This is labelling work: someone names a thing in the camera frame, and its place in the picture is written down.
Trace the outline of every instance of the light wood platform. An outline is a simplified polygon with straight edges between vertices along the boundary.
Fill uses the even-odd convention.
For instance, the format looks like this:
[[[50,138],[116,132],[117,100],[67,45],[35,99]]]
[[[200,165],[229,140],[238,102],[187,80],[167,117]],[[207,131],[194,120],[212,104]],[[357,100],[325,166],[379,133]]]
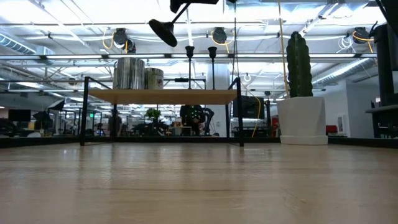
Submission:
[[[0,150],[1,223],[398,223],[398,151],[77,144]]]
[[[236,90],[89,90],[112,104],[226,105],[236,98]]]

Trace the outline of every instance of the potted plant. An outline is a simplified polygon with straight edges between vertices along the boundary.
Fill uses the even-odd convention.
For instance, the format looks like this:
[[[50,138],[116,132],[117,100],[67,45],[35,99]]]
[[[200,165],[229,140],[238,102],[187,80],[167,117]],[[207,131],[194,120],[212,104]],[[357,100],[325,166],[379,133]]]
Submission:
[[[310,54],[305,39],[294,32],[287,45],[290,98],[278,102],[282,144],[323,145],[326,136],[325,102],[312,94]]]
[[[151,119],[154,123],[157,123],[161,114],[162,112],[160,112],[160,110],[149,108],[145,116]]]

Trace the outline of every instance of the silver bucket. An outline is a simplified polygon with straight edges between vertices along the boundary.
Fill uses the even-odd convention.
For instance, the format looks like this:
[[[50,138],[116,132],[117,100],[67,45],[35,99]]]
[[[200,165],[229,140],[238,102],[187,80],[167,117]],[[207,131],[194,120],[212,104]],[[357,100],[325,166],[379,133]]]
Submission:
[[[146,68],[145,79],[148,90],[163,89],[163,71],[157,68]]]
[[[113,88],[143,90],[145,88],[145,63],[137,58],[120,58],[114,73]]]

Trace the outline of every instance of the white planter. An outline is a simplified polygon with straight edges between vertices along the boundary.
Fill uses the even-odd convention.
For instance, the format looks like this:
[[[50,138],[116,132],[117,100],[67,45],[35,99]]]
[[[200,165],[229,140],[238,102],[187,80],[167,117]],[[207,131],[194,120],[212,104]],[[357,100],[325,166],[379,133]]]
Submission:
[[[295,97],[277,104],[282,144],[325,145],[325,102],[323,97]]]

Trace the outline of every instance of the green plant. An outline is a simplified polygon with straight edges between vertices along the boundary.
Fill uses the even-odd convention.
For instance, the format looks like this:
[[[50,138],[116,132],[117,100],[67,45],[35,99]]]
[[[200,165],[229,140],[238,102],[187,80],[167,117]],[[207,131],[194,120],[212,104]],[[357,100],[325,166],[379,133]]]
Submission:
[[[149,108],[147,110],[147,113],[145,114],[145,116],[149,117],[150,119],[152,119],[152,118],[159,119],[161,114],[162,114],[162,112],[160,112],[160,110]]]
[[[287,44],[290,97],[313,96],[310,53],[305,39],[294,32]]]

